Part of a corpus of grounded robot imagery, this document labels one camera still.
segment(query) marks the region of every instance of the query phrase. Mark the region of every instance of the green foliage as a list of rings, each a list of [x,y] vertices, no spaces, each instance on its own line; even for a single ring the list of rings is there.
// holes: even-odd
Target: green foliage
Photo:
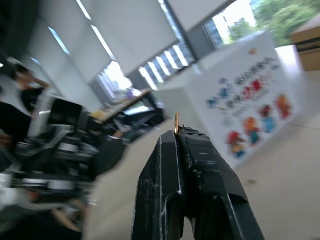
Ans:
[[[261,0],[254,12],[258,27],[273,30],[280,47],[291,44],[290,34],[320,12],[320,0]]]
[[[244,18],[229,28],[229,36],[232,42],[254,32],[255,28],[252,27]]]
[[[279,10],[270,22],[277,46],[290,45],[290,34],[317,14],[315,9],[302,5],[289,5]]]

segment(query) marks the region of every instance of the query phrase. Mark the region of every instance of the tiled floor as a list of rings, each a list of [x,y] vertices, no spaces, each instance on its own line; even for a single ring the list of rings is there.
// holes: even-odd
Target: tiled floor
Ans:
[[[236,172],[265,239],[312,240],[320,238],[320,71],[304,73],[290,46],[278,52],[301,115]],[[101,177],[86,239],[130,239],[139,174],[158,136],[172,129],[173,121],[162,124],[132,145],[117,169]],[[183,240],[193,239],[189,224],[184,232]]]

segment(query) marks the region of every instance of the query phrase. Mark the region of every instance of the cardboard box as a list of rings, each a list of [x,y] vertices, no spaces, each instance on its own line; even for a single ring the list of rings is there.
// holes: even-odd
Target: cardboard box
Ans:
[[[291,34],[306,71],[320,70],[320,14]]]

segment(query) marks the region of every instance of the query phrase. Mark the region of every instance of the cartoon character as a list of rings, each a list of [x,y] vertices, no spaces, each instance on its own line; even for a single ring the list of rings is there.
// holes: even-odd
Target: cartoon character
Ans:
[[[258,134],[259,128],[257,127],[257,120],[250,116],[244,120],[243,123],[245,134],[250,137],[250,144],[254,146],[260,140],[260,136]]]
[[[230,146],[230,151],[236,158],[240,158],[246,153],[245,147],[241,144],[242,142],[244,140],[237,131],[232,131],[227,136],[226,143]]]
[[[272,108],[268,104],[264,105],[259,111],[259,114],[262,117],[261,120],[264,124],[264,132],[265,133],[271,133],[276,127],[275,119],[270,116],[271,111],[272,111]]]
[[[286,119],[288,116],[290,116],[291,106],[290,106],[288,97],[286,95],[280,94],[277,97],[275,104],[280,110],[282,119]]]

